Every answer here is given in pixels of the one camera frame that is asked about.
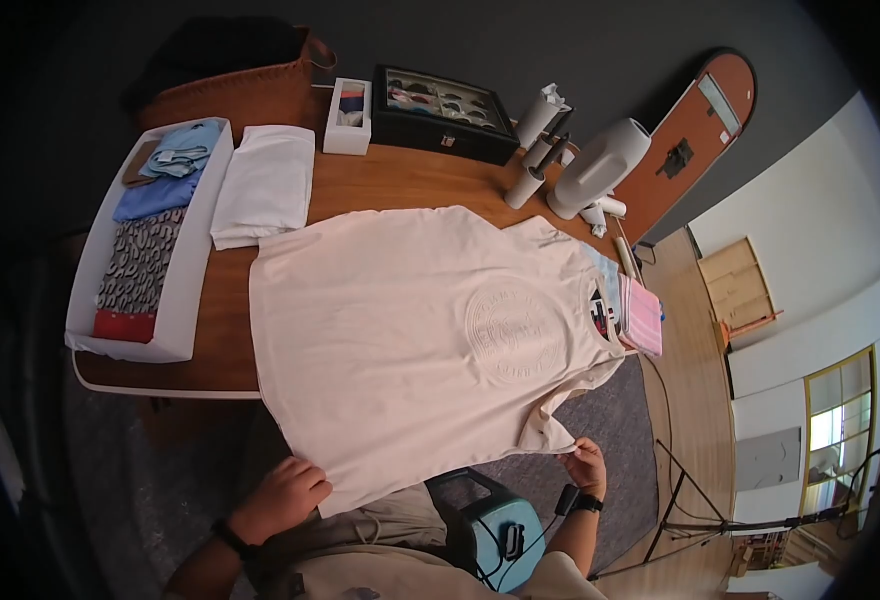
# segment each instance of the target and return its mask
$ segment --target window frame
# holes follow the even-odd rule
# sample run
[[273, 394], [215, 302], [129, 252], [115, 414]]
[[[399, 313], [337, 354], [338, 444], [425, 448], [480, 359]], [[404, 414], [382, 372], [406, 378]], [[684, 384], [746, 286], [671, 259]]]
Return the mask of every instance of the window frame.
[[[850, 356], [844, 358], [840, 362], [834, 363], [834, 364], [827, 366], [825, 368], [821, 368], [816, 373], [811, 373], [803, 378], [804, 395], [806, 396], [806, 446], [804, 448], [806, 458], [804, 461], [804, 469], [803, 469], [803, 472], [801, 473], [801, 476], [800, 476], [800, 481], [803, 482], [803, 486], [800, 488], [800, 508], [797, 510], [797, 515], [800, 517], [804, 515], [804, 504], [806, 502], [806, 490], [808, 488], [810, 488], [810, 484], [808, 481], [808, 478], [809, 478], [809, 457], [810, 457], [810, 454], [813, 453], [813, 450], [809, 449], [809, 439], [810, 439], [810, 429], [812, 426], [812, 421], [811, 421], [812, 418], [814, 416], [821, 415], [821, 414], [824, 414], [824, 413], [829, 412], [831, 410], [834, 410], [837, 407], [843, 406], [845, 404], [856, 402], [857, 399], [862, 398], [862, 393], [859, 395], [856, 395], [853, 398], [851, 398], [847, 401], [844, 401], [844, 402], [843, 402], [843, 399], [841, 398], [840, 403], [837, 404], [836, 406], [830, 407], [829, 409], [824, 410], [824, 411], [820, 411], [816, 414], [812, 414], [810, 411], [809, 382], [811, 379], [818, 378], [818, 377], [820, 377], [826, 373], [829, 373], [831, 371], [839, 371], [843, 366], [850, 365], [850, 364], [854, 363], [855, 361], [862, 358], [864, 355], [868, 356], [870, 359], [870, 390], [869, 390], [869, 392], [870, 392], [870, 424], [867, 427], [865, 432], [860, 431], [860, 432], [855, 433], [854, 435], [850, 436], [849, 438], [841, 438], [840, 441], [837, 442], [837, 444], [842, 444], [843, 442], [845, 442], [847, 440], [852, 440], [853, 438], [855, 438], [857, 436], [861, 436], [864, 433], [866, 433], [867, 434], [866, 453], [867, 453], [867, 455], [869, 455], [873, 449], [873, 430], [877, 424], [877, 421], [876, 421], [876, 418], [877, 418], [877, 348], [876, 348], [876, 345], [874, 343], [872, 343], [872, 344], [866, 346], [864, 349], [862, 349], [858, 352], [855, 352], [855, 353], [851, 354]], [[842, 477], [844, 474], [835, 475], [833, 477], [830, 477], [829, 479], [824, 479], [822, 481], [818, 481], [813, 485], [818, 485], [818, 484], [824, 483], [826, 481], [836, 481], [837, 479]], [[863, 498], [863, 492], [866, 490], [865, 482], [866, 482], [869, 474], [870, 474], [870, 465], [867, 462], [866, 466], [863, 468], [863, 473], [860, 474], [860, 482], [861, 482], [860, 488], [856, 492], [856, 494], [853, 497], [851, 497], [851, 506], [853, 506], [854, 508], [859, 507], [859, 502]]]

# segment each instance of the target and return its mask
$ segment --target chair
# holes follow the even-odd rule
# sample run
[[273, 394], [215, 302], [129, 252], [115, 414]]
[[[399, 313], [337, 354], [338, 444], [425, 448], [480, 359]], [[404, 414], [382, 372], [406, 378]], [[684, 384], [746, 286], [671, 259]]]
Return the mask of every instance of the chair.
[[[490, 495], [463, 509], [453, 509], [442, 500], [439, 489], [462, 478], [482, 486]], [[446, 543], [456, 555], [455, 566], [481, 581], [486, 579], [503, 593], [530, 578], [546, 542], [541, 537], [540, 518], [529, 502], [470, 467], [437, 475], [428, 479], [426, 486], [446, 522]]]

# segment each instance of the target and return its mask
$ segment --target t-shirt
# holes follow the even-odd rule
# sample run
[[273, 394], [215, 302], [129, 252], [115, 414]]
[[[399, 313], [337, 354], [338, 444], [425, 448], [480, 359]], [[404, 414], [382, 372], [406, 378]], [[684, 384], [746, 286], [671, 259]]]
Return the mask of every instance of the t-shirt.
[[552, 416], [624, 350], [590, 316], [603, 276], [542, 217], [353, 212], [260, 240], [250, 313], [263, 401], [326, 471], [330, 517], [468, 465], [562, 453]]
[[[584, 579], [564, 552], [543, 556], [520, 598], [606, 600]], [[350, 546], [344, 552], [311, 558], [261, 591], [264, 600], [494, 600], [497, 593], [467, 571], [439, 558], [391, 546]]]

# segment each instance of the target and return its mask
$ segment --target black display box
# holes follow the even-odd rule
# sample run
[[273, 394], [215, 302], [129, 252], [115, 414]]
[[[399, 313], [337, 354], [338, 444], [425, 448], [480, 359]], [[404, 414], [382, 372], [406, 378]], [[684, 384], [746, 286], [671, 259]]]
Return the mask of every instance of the black display box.
[[451, 78], [378, 64], [374, 144], [504, 165], [519, 140], [496, 92]]

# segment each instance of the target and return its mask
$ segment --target black wristband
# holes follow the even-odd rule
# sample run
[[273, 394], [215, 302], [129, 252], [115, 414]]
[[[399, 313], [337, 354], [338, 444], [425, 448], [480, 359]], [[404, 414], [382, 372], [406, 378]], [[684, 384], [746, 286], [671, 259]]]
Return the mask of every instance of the black wristband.
[[230, 548], [240, 556], [240, 559], [244, 563], [254, 558], [260, 549], [260, 546], [244, 542], [236, 532], [230, 529], [230, 525], [228, 525], [227, 521], [223, 518], [218, 518], [209, 530], [227, 546], [230, 546]]
[[603, 501], [596, 496], [590, 496], [588, 493], [580, 492], [580, 494], [576, 497], [576, 500], [573, 501], [573, 508], [570, 510], [591, 511], [592, 513], [599, 513], [601, 510], [603, 510]]

